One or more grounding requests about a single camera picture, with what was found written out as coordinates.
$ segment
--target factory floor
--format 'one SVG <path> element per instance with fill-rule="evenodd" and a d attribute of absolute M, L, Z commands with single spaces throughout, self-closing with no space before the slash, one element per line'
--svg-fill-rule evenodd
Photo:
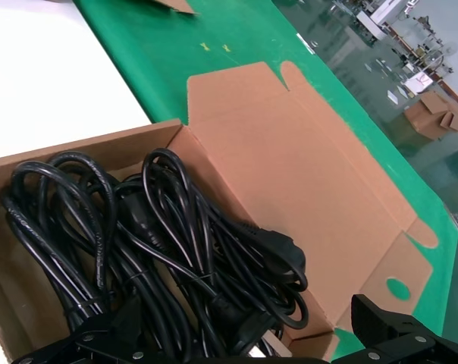
<path fill-rule="evenodd" d="M 458 133 L 427 140 L 401 116 L 416 102 L 400 85 L 406 74 L 387 37 L 372 44 L 345 7 L 329 0 L 274 0 L 296 31 L 314 48 L 423 180 L 458 214 Z M 431 86 L 442 92 L 438 86 Z M 458 247 L 444 336 L 458 343 Z"/>

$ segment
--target brown cardboard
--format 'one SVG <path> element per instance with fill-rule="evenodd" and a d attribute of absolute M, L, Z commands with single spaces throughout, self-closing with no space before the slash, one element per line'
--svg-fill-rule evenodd
<path fill-rule="evenodd" d="M 169 8 L 172 8 L 180 13 L 187 13 L 187 14 L 195 14 L 195 11 L 189 5 L 187 0 L 152 0 L 154 2 L 158 2 Z"/>
<path fill-rule="evenodd" d="M 337 343 L 329 332 L 347 327 L 353 294 L 412 312 L 431 267 L 406 236 L 438 242 L 296 66 L 285 62 L 281 71 L 285 84 L 264 63 L 191 77 L 189 127 L 169 121 L 0 158 L 0 189 L 17 163 L 63 150 L 86 152 L 123 177 L 152 149 L 170 147 L 227 212 L 288 234 L 303 249 L 311 319 L 286 338 L 300 339 L 290 345 L 298 355 L 328 357 Z M 389 293 L 392 277 L 412 299 Z M 14 358 L 66 333 L 52 289 L 0 208 L 0 341 Z"/>
<path fill-rule="evenodd" d="M 321 358 L 330 362 L 338 342 L 339 338 L 336 334 L 326 333 L 295 340 L 290 344 L 290 351 L 296 358 Z"/>
<path fill-rule="evenodd" d="M 458 103 L 435 91 L 423 93 L 404 115 L 418 133 L 431 140 L 441 138 L 449 131 L 458 132 Z"/>

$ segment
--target cardboard box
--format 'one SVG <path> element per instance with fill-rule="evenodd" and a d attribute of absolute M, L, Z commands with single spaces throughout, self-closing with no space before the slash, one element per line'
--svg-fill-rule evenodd
<path fill-rule="evenodd" d="M 48 0 L 50 2 L 69 2 L 70 0 Z M 187 0 L 151 0 L 153 2 L 158 2 L 168 8 L 172 8 L 175 11 L 186 14 L 195 14 L 195 11 L 189 5 Z"/>
<path fill-rule="evenodd" d="M 167 121 L 0 158 L 0 189 L 24 160 L 75 149 L 122 177 L 139 170 L 146 153 L 168 146 L 227 212 L 288 234 L 303 249 L 311 319 L 305 330 L 288 331 L 287 339 L 314 337 L 290 349 L 329 357 L 336 345 L 329 333 L 350 328 L 353 294 L 365 293 L 384 309 L 413 311 L 431 266 L 407 236 L 428 247 L 438 242 L 300 70 L 284 62 L 281 73 L 286 86 L 264 63 L 191 77 L 189 127 Z M 406 284 L 408 300 L 389 291 L 388 278 Z M 6 353 L 18 357 L 65 335 L 57 297 L 8 230 L 0 207 L 0 341 Z"/>
<path fill-rule="evenodd" d="M 449 97 L 428 91 L 405 110 L 404 115 L 413 128 L 425 137 L 436 140 L 450 130 L 458 132 L 458 103 Z"/>

